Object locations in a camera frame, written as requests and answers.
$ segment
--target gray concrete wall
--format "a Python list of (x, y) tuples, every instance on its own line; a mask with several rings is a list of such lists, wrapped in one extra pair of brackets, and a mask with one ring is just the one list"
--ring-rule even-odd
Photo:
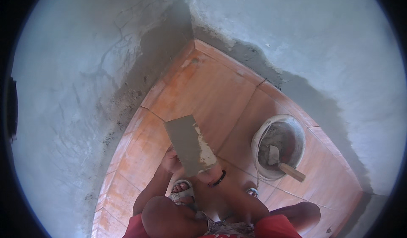
[(359, 205), (357, 205), (337, 238), (364, 237), (381, 213), (387, 200), (388, 196), (364, 193)]
[(52, 237), (89, 237), (108, 164), (192, 37), (185, 0), (40, 0), (18, 41), (18, 178)]
[(189, 0), (194, 35), (254, 69), (337, 145), (368, 193), (403, 158), (406, 75), (375, 0)]

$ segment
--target gray sandal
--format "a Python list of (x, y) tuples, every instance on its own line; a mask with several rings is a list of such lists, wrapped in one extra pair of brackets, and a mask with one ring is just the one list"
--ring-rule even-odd
[[(185, 180), (185, 179), (180, 179), (177, 180), (174, 185), (173, 188), (181, 183), (186, 183), (188, 185), (188, 189), (184, 190), (184, 191), (180, 191), (180, 192), (176, 192), (176, 193), (171, 193), (168, 197), (176, 204), (176, 205), (185, 205), (188, 206), (189, 208), (191, 208), (194, 211), (198, 210), (197, 204), (195, 203), (195, 195), (194, 195), (194, 190), (192, 188), (192, 183), (189, 180)], [(181, 203), (181, 202), (176, 202), (178, 200), (180, 200), (183, 197), (186, 196), (192, 196), (192, 198), (194, 199), (193, 203)]]
[(256, 195), (255, 195), (254, 197), (256, 197), (256, 198), (258, 199), (258, 194), (259, 194), (259, 193), (258, 193), (258, 190), (257, 190), (257, 189), (255, 189), (255, 188), (250, 188), (250, 189), (246, 190), (246, 193), (248, 194), (249, 191), (252, 191), (251, 196), (253, 195), (253, 192), (256, 193)]

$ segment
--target black beaded bracelet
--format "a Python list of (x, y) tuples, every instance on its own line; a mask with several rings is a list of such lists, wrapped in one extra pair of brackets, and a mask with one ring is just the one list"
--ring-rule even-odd
[(218, 185), (218, 184), (221, 183), (221, 181), (225, 178), (226, 171), (225, 171), (225, 170), (222, 170), (222, 173), (223, 173), (223, 174), (222, 174), (221, 178), (219, 178), (219, 180), (218, 180), (217, 182), (215, 182), (215, 183), (212, 184), (212, 185), (208, 184), (208, 187), (209, 187), (209, 188), (213, 188), (213, 187), (215, 187), (216, 185)]

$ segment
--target wooden handle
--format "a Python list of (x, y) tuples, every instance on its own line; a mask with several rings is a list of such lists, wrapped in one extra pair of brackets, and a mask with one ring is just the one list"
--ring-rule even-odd
[(305, 180), (305, 174), (296, 169), (293, 169), (289, 165), (285, 163), (279, 163), (278, 166), (280, 170), (282, 170), (284, 173), (288, 174), (292, 178), (296, 179), (297, 181), (303, 182)]

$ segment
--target rope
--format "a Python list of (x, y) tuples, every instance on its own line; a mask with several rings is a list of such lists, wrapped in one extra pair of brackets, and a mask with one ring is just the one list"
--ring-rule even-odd
[(256, 160), (256, 171), (257, 171), (257, 185), (256, 185), (256, 188), (257, 188), (257, 189), (258, 189), (258, 186), (259, 186), (259, 184), (260, 184), (260, 179), (262, 179), (262, 180), (264, 180), (264, 181), (269, 181), (268, 179), (266, 180), (266, 179), (264, 179), (264, 178), (260, 178), (260, 173), (258, 172), (258, 151), (259, 151), (259, 147), (260, 147), (261, 141), (263, 141), (263, 138), (266, 136), (266, 134), (267, 134), (267, 132), (269, 131), (270, 127), (271, 127), (271, 124), (267, 127), (266, 130), (264, 130), (264, 132), (263, 132), (263, 134), (262, 134), (262, 136), (261, 136), (261, 139), (260, 139), (260, 141), (258, 142), (257, 149), (256, 149), (256, 158), (255, 158), (255, 160)]

